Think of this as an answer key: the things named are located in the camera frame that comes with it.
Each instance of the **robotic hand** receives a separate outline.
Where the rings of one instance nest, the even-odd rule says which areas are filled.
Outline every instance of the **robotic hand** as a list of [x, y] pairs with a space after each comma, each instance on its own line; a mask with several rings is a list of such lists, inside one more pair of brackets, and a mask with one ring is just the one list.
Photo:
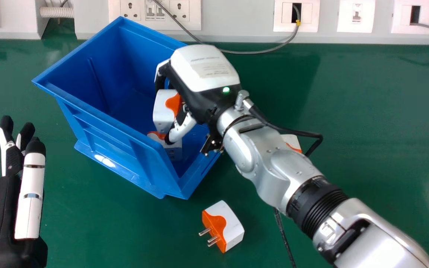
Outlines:
[[429, 268], [428, 254], [413, 239], [347, 197], [305, 155], [286, 145], [279, 131], [293, 131], [264, 117], [216, 47], [177, 49], [157, 67], [157, 90], [166, 78], [190, 116], [208, 125], [201, 153], [227, 151], [261, 199], [293, 219], [327, 262], [337, 268]]
[[12, 137], [13, 121], [0, 124], [0, 268], [43, 268], [47, 245], [39, 236], [46, 148], [26, 123]]

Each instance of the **blue plastic bin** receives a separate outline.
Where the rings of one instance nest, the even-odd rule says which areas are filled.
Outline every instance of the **blue plastic bin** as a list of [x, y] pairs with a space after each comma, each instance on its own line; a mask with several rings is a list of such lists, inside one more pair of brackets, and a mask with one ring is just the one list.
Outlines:
[[200, 153], [208, 134], [202, 125], [183, 138], [183, 160], [173, 163], [146, 136], [156, 130], [156, 66], [182, 46], [119, 17], [33, 80], [56, 98], [76, 150], [158, 198], [188, 199], [219, 157]]

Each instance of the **power adapter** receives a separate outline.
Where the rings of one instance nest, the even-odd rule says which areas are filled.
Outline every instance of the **power adapter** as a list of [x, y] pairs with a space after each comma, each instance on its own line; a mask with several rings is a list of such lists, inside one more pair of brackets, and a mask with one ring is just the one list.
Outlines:
[[243, 240], [243, 225], [223, 200], [203, 210], [201, 220], [206, 229], [198, 234], [211, 235], [208, 246], [216, 244], [220, 251], [225, 253]]

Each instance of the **white flexible conduit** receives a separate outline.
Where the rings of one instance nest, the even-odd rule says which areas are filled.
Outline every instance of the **white flexible conduit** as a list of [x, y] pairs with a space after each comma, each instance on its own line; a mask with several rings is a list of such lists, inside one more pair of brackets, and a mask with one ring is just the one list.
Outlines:
[[70, 17], [74, 18], [74, 9], [71, 7], [41, 7], [41, 17]]

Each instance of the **electrical outlet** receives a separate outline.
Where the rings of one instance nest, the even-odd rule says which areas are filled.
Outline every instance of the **electrical outlet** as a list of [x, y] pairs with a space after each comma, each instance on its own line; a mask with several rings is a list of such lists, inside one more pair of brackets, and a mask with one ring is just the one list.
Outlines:
[[395, 0], [392, 30], [394, 34], [429, 34], [429, 29], [410, 25], [429, 25], [429, 0]]
[[340, 0], [337, 32], [371, 33], [375, 0]]
[[[201, 0], [158, 0], [186, 29], [201, 30]], [[108, 0], [109, 22], [119, 16], [154, 30], [181, 30], [153, 0]]]
[[189, 22], [190, 20], [189, 0], [170, 0], [169, 11], [179, 22]]
[[120, 14], [130, 20], [139, 21], [142, 19], [142, 10], [140, 7], [143, 0], [121, 0], [120, 1]]
[[293, 5], [296, 5], [301, 15], [299, 32], [317, 32], [319, 28], [320, 0], [275, 0], [273, 31], [294, 31], [297, 14]]

